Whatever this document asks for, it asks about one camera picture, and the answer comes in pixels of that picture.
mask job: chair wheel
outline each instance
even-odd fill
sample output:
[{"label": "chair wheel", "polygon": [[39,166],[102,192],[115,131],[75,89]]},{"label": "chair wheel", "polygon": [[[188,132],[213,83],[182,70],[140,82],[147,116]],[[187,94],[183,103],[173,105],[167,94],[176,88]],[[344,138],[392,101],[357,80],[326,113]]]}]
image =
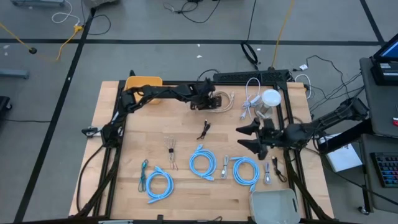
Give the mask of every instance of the chair wheel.
[{"label": "chair wheel", "polygon": [[357,208],[359,212],[361,212],[363,215],[369,215],[369,212],[366,211],[366,209],[362,206]]}]

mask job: gray plastic bin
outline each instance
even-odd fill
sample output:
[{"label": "gray plastic bin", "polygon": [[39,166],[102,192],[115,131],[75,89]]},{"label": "gray plastic bin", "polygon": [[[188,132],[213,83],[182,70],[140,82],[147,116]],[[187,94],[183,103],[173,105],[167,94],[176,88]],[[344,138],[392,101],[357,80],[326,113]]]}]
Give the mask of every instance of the gray plastic bin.
[{"label": "gray plastic bin", "polygon": [[255,191],[250,195],[250,212],[257,224],[297,224],[299,205],[292,189]]}]

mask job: concrete floor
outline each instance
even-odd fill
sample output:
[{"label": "concrete floor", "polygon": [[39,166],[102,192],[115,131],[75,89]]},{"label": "concrete floor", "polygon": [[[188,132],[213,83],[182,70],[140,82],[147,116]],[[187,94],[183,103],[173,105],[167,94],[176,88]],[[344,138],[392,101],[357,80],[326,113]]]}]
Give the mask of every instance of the concrete floor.
[{"label": "concrete floor", "polygon": [[[74,15],[80,17],[80,1],[70,0]],[[86,138],[80,130],[91,124],[100,83],[104,80],[126,79],[130,69],[137,75],[160,76],[164,80],[194,80],[204,70],[217,68],[222,72],[250,71],[252,66],[244,58],[238,44],[228,40],[243,40],[248,35],[254,0],[223,0],[211,19],[204,24],[194,24],[182,15],[172,14],[163,8],[165,1],[122,0],[119,4],[101,7],[96,15],[106,14],[112,21],[111,30],[104,35],[89,35],[94,40],[138,40],[125,44],[85,44],[74,71],[65,103],[50,142],[43,168],[35,186],[24,221],[65,218],[72,201],[78,171],[83,157]],[[176,8],[184,0],[168,0]],[[282,26],[289,0],[258,1],[253,17],[251,40],[276,40]],[[394,0],[366,0],[384,40],[396,34],[398,25],[393,22],[398,2]],[[216,3],[204,0],[192,18],[203,20]],[[68,39],[76,23],[69,18],[54,24],[51,15],[68,12],[57,6],[25,4],[13,6],[0,2],[0,21],[19,37],[30,40],[31,46],[48,57],[55,57],[60,42]],[[90,32],[106,29],[107,21],[99,17],[93,21]],[[28,80],[0,78],[0,95],[12,98],[10,119],[51,120],[61,89],[67,80],[77,42],[67,44],[62,59],[48,62],[30,55],[27,49],[13,42],[0,30],[0,68],[26,69]],[[153,40],[140,44],[140,40]],[[161,40],[198,40],[191,44]],[[214,44],[201,44],[199,40],[217,40]],[[359,72],[359,59],[374,54],[380,46],[360,0],[301,0],[295,3],[279,47],[276,68],[297,68],[311,55],[334,61],[349,80]],[[367,42],[357,46],[352,42]],[[253,45],[257,50],[261,70],[271,64],[274,45]],[[340,85],[340,76],[327,62],[310,59],[305,71],[314,86],[325,93]],[[362,86],[358,78],[349,84],[353,90]],[[361,98],[366,101],[364,93]],[[320,91],[308,100],[312,106],[322,98]],[[313,113],[321,116],[339,105],[341,97],[330,100]],[[329,130],[337,133],[354,125],[344,122]],[[0,129],[0,223],[13,222],[22,195],[29,181],[37,155],[42,146],[48,123],[3,122]],[[360,169],[343,172],[348,178],[363,182]],[[370,216],[360,214],[356,207],[362,205],[362,192],[339,177],[325,172],[335,217],[347,222],[393,223],[397,214],[376,210]]]}]

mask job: white cup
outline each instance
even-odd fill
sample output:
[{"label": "white cup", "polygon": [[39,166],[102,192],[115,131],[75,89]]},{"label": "white cup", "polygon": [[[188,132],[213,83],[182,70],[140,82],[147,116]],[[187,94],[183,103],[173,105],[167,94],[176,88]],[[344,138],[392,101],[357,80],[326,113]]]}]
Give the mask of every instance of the white cup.
[{"label": "white cup", "polygon": [[258,118],[267,119],[272,116],[272,107],[277,106],[282,101],[280,93],[276,90],[266,90],[262,93],[259,104],[255,107]]}]

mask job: wooden table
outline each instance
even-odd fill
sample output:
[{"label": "wooden table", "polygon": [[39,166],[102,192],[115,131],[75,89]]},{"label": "wooden table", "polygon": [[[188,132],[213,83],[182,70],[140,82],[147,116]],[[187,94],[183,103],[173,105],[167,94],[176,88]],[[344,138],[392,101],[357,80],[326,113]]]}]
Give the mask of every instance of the wooden table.
[{"label": "wooden table", "polygon": [[[118,82],[103,82],[99,93],[93,126],[103,126],[110,119],[114,108]],[[304,122],[310,121],[310,113],[302,83],[288,83],[289,98],[293,115]],[[244,86],[216,86],[217,91],[235,92],[235,104],[226,113],[209,113],[208,111],[192,111],[189,104],[177,100],[162,100],[158,105],[145,105],[134,114],[129,114],[124,133],[121,160],[114,193],[111,218],[114,219],[147,219],[155,220],[158,214],[164,215],[165,220],[212,220],[222,216],[223,220],[245,221],[250,216],[249,187],[241,186],[232,176],[233,161],[228,164],[228,178],[221,179],[224,155],[248,156],[259,165],[261,174],[256,190],[278,190],[289,188],[288,183],[279,181],[271,169],[272,184],[264,184],[265,161],[271,163],[271,157],[279,159],[279,169],[285,174],[282,150],[270,149],[264,161],[236,142],[237,139],[251,139],[235,131],[235,128],[251,122],[249,116],[240,120],[243,112],[241,105],[246,99]],[[249,92],[255,93],[256,86],[250,86]],[[282,102],[284,117],[285,104]],[[211,123],[204,140],[197,140],[203,122],[207,119]],[[275,128],[278,128],[276,110],[273,114]],[[175,147],[176,163],[179,170],[171,170],[169,152],[164,146],[164,137],[173,135],[177,139]],[[189,158],[198,144],[214,152],[217,158],[217,170],[213,174],[214,181],[201,179],[189,169]],[[101,138],[87,141],[82,165],[99,148]],[[104,151],[99,153],[88,165],[82,179],[80,202],[83,206],[92,196],[98,186]],[[333,217],[328,189],[323,175],[320,158],[309,151],[301,152],[303,170],[307,189],[312,194],[326,214]],[[154,166],[159,166],[168,172],[174,180],[174,191],[167,199],[148,204],[149,197],[145,192],[138,192],[138,182],[141,176],[141,164],[144,159],[149,160],[146,170],[148,176]],[[207,169],[205,158],[196,160],[197,169]],[[248,164],[241,166],[239,173],[245,179],[252,179],[252,167]],[[163,177],[156,177],[152,181],[151,189],[154,193],[161,193],[167,181]],[[103,194],[101,211],[104,212],[104,201],[107,191]],[[297,189],[298,201],[302,203],[301,194]],[[76,193],[70,209],[70,214],[76,214]]]}]

